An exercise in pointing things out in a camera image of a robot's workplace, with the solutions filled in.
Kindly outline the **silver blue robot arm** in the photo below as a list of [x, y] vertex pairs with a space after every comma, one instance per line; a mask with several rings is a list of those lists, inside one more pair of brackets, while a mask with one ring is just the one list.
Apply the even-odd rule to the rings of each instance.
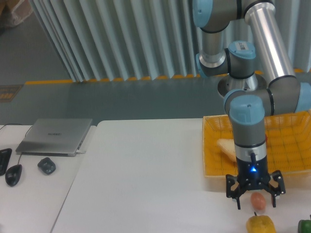
[[[193, 21], [203, 32], [202, 49], [196, 55], [202, 77], [227, 74], [243, 81], [254, 79], [254, 61], [261, 61], [265, 89], [229, 87], [224, 110], [232, 124], [238, 174], [226, 175], [226, 196], [239, 200], [246, 191], [265, 190], [276, 197], [286, 192], [280, 171], [269, 173], [264, 118], [310, 109], [311, 86], [297, 80], [286, 52], [270, 0], [195, 0]], [[224, 30], [243, 19], [254, 43], [236, 41], [225, 48]]]

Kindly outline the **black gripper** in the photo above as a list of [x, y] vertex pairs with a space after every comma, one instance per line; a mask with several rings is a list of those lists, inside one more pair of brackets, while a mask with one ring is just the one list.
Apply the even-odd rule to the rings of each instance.
[[276, 199], [285, 194], [285, 183], [280, 170], [269, 175], [267, 156], [254, 163], [237, 158], [238, 176], [226, 174], [226, 197], [236, 201], [241, 209], [240, 196], [250, 190], [265, 190], [271, 194], [272, 206], [276, 208]]

